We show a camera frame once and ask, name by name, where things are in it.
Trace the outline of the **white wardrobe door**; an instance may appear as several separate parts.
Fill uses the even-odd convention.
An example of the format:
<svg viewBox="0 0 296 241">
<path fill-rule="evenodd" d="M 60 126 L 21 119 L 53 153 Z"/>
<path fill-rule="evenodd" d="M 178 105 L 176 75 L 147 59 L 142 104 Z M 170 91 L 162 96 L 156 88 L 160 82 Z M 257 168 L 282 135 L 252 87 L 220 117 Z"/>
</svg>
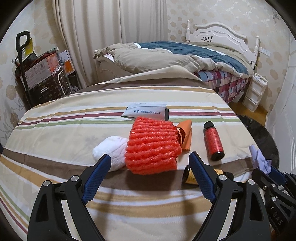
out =
<svg viewBox="0 0 296 241">
<path fill-rule="evenodd" d="M 290 34 L 290 55 L 287 73 L 265 127 L 279 151 L 279 169 L 295 173 L 295 37 Z"/>
</svg>

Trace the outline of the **red bottle black cap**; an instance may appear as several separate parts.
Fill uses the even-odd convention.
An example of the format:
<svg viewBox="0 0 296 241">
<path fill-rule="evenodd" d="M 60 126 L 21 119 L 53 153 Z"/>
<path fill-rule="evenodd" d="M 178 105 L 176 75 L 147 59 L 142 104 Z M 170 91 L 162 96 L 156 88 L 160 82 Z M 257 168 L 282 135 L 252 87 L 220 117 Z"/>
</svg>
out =
<svg viewBox="0 0 296 241">
<path fill-rule="evenodd" d="M 225 153 L 215 125 L 211 121 L 204 124 L 204 139 L 207 153 L 211 161 L 220 161 L 224 158 Z"/>
</svg>

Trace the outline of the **lavender paper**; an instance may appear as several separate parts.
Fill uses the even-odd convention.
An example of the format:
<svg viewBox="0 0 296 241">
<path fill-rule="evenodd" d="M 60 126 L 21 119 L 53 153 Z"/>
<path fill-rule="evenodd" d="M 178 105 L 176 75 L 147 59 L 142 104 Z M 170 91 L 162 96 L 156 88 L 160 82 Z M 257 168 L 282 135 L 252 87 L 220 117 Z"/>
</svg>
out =
<svg viewBox="0 0 296 241">
<path fill-rule="evenodd" d="M 256 149 L 254 145 L 249 146 L 249 150 L 252 158 L 252 166 L 254 169 L 259 169 L 264 174 L 271 172 L 272 160 L 268 160 L 264 157 L 260 149 Z"/>
</svg>

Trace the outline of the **grey white black pouch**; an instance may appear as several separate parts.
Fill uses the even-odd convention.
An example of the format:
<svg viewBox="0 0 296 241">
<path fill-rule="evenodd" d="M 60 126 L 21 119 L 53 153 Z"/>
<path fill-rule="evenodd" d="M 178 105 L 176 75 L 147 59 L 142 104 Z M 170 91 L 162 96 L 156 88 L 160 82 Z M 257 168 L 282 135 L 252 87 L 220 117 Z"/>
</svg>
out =
<svg viewBox="0 0 296 241">
<path fill-rule="evenodd" d="M 123 118 L 135 120 L 137 117 L 151 118 L 154 120 L 168 121 L 169 109 L 166 103 L 144 102 L 130 104 L 124 113 Z"/>
</svg>

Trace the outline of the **orange-red foam fruit net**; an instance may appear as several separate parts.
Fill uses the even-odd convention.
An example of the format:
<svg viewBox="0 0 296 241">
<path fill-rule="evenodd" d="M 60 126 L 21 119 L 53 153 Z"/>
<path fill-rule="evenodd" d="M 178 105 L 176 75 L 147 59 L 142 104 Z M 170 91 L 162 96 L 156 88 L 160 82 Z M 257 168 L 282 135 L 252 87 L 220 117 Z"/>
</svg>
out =
<svg viewBox="0 0 296 241">
<path fill-rule="evenodd" d="M 177 127 L 171 121 L 135 119 L 125 151 L 126 167 L 133 174 L 175 171 L 181 153 Z"/>
</svg>

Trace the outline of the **black hand trolley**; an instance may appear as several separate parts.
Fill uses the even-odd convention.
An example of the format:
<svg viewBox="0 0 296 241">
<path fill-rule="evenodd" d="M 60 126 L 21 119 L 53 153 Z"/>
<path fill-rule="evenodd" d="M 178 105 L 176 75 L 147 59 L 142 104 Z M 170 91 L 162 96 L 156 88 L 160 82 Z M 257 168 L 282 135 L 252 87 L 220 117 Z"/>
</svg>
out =
<svg viewBox="0 0 296 241">
<path fill-rule="evenodd" d="M 21 42 L 21 37 L 22 36 L 26 37 L 26 41 L 25 41 L 24 44 L 21 45 L 20 42 Z M 22 51 L 29 45 L 30 40 L 31 40 L 31 34 L 30 34 L 29 31 L 20 32 L 16 36 L 16 51 L 18 53 L 18 61 L 19 61 L 19 66 L 20 66 L 20 72 L 21 72 L 21 75 L 22 75 L 23 85 L 24 85 L 24 88 L 25 88 L 25 97 L 27 99 L 29 107 L 31 108 L 32 104 L 31 104 L 30 97 L 28 96 L 28 84 L 27 84 L 27 80 L 26 80 L 26 77 L 25 77 L 25 72 L 24 72 L 24 69 L 23 69 L 23 56 L 22 56 Z"/>
</svg>

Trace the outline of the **gold bottle black cap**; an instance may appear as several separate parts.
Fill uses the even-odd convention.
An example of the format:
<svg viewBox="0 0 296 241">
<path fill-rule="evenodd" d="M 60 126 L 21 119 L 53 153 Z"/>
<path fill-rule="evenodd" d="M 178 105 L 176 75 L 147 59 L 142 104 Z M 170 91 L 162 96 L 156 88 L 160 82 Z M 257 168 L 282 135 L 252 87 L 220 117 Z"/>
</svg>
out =
<svg viewBox="0 0 296 241">
<path fill-rule="evenodd" d="M 234 179 L 233 173 L 225 172 L 221 169 L 214 169 L 214 170 L 218 175 L 225 175 L 227 178 L 233 181 Z M 198 185 L 197 180 L 189 165 L 185 166 L 183 176 L 182 176 L 182 184 Z"/>
</svg>

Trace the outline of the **white plastic drawer unit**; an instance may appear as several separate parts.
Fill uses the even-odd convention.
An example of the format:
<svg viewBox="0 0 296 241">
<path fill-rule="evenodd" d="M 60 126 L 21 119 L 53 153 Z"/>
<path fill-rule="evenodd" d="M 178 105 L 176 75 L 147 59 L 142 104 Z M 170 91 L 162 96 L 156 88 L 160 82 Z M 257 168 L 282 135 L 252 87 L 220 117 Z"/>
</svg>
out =
<svg viewBox="0 0 296 241">
<path fill-rule="evenodd" d="M 267 88 L 268 81 L 255 73 L 247 89 L 242 104 L 251 112 L 255 112 Z"/>
</svg>

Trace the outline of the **white wooden headboard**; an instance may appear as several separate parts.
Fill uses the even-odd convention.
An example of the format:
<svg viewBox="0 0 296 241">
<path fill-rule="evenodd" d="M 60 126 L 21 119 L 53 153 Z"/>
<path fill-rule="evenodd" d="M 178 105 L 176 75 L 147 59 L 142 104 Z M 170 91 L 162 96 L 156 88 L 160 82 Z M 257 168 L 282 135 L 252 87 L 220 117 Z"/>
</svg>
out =
<svg viewBox="0 0 296 241">
<path fill-rule="evenodd" d="M 187 42 L 214 42 L 229 46 L 240 52 L 250 62 L 250 65 L 255 67 L 259 54 L 260 37 L 256 36 L 254 52 L 248 47 L 247 40 L 246 35 L 236 32 L 226 24 L 212 22 L 196 25 L 187 20 Z"/>
</svg>

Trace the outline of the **plaid bed cover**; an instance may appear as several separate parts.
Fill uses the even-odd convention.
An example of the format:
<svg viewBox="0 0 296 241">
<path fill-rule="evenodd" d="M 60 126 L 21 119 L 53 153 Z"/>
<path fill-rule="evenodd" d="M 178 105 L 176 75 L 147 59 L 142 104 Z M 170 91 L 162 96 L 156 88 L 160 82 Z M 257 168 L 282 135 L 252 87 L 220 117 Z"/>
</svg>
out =
<svg viewBox="0 0 296 241">
<path fill-rule="evenodd" d="M 239 94 L 243 93 L 250 80 L 220 70 L 202 70 L 194 75 L 199 77 L 210 89 L 213 89 L 226 103 L 232 102 Z"/>
</svg>

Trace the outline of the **black trash bin bag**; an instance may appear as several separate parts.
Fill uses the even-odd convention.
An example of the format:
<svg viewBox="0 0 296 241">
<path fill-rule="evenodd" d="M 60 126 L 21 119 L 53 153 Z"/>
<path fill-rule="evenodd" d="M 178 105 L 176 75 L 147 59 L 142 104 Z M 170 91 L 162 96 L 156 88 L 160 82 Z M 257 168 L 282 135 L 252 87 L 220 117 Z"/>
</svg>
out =
<svg viewBox="0 0 296 241">
<path fill-rule="evenodd" d="M 268 130 L 258 121 L 246 115 L 238 115 L 238 117 L 255 140 L 263 156 L 265 156 L 266 159 L 271 160 L 271 165 L 278 169 L 280 165 L 280 154 L 276 143 Z"/>
</svg>

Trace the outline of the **white orange small box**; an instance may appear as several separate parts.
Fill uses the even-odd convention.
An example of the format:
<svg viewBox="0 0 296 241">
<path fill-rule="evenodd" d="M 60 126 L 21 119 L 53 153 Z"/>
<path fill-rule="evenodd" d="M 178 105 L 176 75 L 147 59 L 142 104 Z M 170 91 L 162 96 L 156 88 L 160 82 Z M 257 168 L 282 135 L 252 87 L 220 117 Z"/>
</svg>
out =
<svg viewBox="0 0 296 241">
<path fill-rule="evenodd" d="M 60 59 L 64 63 L 65 70 L 67 75 L 72 74 L 75 71 L 74 65 L 72 63 L 72 60 L 70 58 L 70 54 L 68 50 L 65 50 L 61 53 L 59 53 Z"/>
</svg>

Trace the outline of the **blue beige duvet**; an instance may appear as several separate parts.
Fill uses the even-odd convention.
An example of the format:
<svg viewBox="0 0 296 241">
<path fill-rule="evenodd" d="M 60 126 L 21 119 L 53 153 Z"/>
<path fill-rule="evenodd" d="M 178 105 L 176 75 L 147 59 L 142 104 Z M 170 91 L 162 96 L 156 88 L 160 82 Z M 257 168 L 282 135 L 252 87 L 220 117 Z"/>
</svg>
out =
<svg viewBox="0 0 296 241">
<path fill-rule="evenodd" d="M 235 77 L 254 75 L 250 61 L 242 53 L 215 42 L 117 43 L 97 50 L 94 59 L 105 55 L 112 56 L 116 66 L 132 74 L 180 66 L 191 73 L 221 70 Z"/>
</svg>

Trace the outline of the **cardboard box orange print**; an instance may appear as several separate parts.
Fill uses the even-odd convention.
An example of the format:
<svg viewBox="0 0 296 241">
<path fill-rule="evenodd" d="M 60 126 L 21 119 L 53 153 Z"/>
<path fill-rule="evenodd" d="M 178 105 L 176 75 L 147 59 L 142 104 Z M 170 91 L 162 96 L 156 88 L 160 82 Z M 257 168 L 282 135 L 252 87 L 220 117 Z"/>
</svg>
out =
<svg viewBox="0 0 296 241">
<path fill-rule="evenodd" d="M 20 79 L 25 89 L 33 88 L 56 73 L 58 68 L 59 60 L 56 52 L 47 52 L 39 57 L 33 52 L 23 61 L 23 70 L 27 85 L 25 85 L 22 74 Z"/>
</svg>

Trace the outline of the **dark patterned storage box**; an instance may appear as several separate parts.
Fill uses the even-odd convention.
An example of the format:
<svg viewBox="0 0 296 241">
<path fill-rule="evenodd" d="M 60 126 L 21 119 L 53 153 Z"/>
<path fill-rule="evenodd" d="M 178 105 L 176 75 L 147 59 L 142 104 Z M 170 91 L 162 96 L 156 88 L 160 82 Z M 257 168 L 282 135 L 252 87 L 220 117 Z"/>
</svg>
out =
<svg viewBox="0 0 296 241">
<path fill-rule="evenodd" d="M 25 90 L 29 107 L 56 100 L 72 93 L 71 84 L 64 67 L 60 66 L 50 77 Z"/>
</svg>

